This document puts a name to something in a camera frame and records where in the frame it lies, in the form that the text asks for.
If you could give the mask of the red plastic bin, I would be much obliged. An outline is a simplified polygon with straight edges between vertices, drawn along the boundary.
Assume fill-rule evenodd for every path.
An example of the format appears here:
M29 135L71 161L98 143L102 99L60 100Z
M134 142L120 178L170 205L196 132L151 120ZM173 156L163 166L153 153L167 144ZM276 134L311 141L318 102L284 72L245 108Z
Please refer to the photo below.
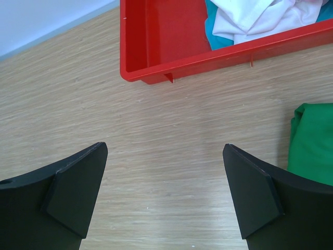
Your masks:
M204 1L121 1L120 74L147 84L187 77L332 42L332 20L212 50Z

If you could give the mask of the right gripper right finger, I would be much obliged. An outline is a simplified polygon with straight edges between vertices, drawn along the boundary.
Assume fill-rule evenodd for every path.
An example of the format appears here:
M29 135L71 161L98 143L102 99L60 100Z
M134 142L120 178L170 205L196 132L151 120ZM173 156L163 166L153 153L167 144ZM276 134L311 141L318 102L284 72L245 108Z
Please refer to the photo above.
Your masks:
M233 144L223 161L248 249L332 249L332 186L264 162Z

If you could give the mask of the pink t shirt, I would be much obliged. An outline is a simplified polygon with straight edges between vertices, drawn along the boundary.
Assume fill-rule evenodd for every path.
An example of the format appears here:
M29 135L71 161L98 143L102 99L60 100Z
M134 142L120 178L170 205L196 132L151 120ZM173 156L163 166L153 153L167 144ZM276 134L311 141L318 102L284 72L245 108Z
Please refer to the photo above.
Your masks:
M327 3L326 0L307 0L307 2L312 3L312 4L317 4L317 5L325 5Z

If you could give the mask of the green t shirt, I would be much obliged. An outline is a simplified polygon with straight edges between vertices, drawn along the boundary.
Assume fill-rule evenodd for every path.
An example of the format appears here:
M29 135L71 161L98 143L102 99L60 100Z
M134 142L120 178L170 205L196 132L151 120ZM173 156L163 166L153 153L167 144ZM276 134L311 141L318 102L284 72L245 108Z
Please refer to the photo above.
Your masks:
M287 170L332 185L332 103L304 103L294 111Z

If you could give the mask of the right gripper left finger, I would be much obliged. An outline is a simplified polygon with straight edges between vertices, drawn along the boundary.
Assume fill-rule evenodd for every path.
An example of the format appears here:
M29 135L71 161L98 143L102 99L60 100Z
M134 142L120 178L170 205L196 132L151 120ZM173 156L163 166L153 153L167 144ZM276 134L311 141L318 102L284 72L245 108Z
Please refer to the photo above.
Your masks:
M1 181L1 249L79 249L87 237L108 156L98 142Z

